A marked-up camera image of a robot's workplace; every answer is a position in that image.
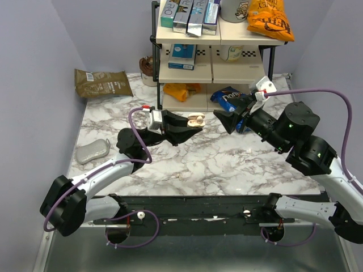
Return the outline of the beige earbud charging case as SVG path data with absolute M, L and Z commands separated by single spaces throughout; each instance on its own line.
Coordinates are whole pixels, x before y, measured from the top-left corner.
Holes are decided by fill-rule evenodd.
M 203 128 L 205 126 L 205 115 L 203 113 L 190 113 L 187 117 L 187 126 L 188 127 L 198 127 Z

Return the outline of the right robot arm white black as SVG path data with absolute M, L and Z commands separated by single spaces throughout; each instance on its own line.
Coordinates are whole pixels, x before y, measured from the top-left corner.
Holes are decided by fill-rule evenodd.
M 331 145 L 313 135 L 320 118 L 303 102 L 288 104 L 279 118 L 263 108 L 254 109 L 256 100 L 247 95 L 232 100 L 232 112 L 215 110 L 225 130 L 231 134 L 238 123 L 269 143 L 286 162 L 304 176 L 318 182 L 333 197 L 333 202 L 310 202 L 271 193 L 261 207 L 268 222 L 276 219 L 302 219 L 333 229 L 341 238 L 362 243 L 362 186 L 351 181 L 343 170 L 343 160 Z

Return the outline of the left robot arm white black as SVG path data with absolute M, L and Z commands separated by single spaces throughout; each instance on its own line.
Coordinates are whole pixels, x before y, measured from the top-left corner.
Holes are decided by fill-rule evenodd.
M 186 142 L 205 126 L 202 113 L 183 117 L 168 110 L 142 106 L 128 114 L 129 128 L 117 136 L 118 153 L 102 165 L 73 178 L 58 176 L 52 182 L 40 206 L 43 229 L 58 231 L 62 236 L 74 233 L 83 223 L 108 218 L 121 223 L 125 209 L 115 197 L 96 199 L 95 195 L 123 177 L 151 164 L 150 146 L 167 141 L 173 146 Z

